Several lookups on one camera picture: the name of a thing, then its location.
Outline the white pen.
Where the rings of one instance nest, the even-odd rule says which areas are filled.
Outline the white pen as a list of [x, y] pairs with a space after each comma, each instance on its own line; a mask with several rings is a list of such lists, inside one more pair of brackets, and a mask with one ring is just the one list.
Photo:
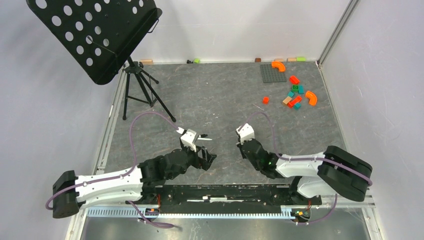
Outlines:
[[199, 137], [197, 138], [198, 141], [212, 141], [211, 138], [207, 138], [207, 137]]

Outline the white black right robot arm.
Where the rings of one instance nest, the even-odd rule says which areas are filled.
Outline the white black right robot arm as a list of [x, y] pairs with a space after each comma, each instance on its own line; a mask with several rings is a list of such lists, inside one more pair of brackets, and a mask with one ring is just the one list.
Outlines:
[[289, 199], [302, 204], [321, 195], [338, 194], [354, 202], [365, 199], [372, 185], [372, 166], [340, 147], [310, 155], [287, 155], [266, 151], [251, 139], [236, 145], [255, 170], [270, 179], [293, 178]]

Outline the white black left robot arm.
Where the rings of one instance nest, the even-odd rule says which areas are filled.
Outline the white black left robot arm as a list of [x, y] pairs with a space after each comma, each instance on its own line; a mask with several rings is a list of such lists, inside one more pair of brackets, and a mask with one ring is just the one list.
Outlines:
[[151, 204], [157, 198], [156, 186], [185, 174], [189, 167], [207, 171], [216, 157], [205, 147], [196, 151], [184, 147], [115, 172], [76, 175], [73, 170], [66, 171], [52, 187], [52, 217], [67, 218], [105, 203], [142, 200]]

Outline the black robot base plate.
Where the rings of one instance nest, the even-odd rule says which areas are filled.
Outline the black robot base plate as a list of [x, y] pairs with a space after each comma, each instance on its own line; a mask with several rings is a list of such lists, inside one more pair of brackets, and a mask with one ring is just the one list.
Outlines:
[[157, 205], [161, 214], [277, 214], [282, 206], [321, 205], [285, 184], [178, 184], [145, 189], [136, 205]]

